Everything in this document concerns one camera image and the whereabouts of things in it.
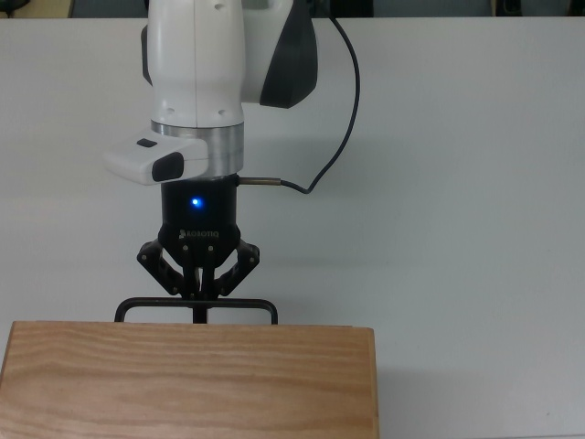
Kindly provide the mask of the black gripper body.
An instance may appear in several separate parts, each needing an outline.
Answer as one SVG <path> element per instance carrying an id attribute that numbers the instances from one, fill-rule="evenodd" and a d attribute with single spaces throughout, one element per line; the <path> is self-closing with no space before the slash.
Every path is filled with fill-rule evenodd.
<path id="1" fill-rule="evenodd" d="M 238 177 L 181 180 L 161 185 L 162 227 L 158 240 L 183 267 L 203 267 L 209 252 L 216 268 L 240 241 L 236 223 Z"/>

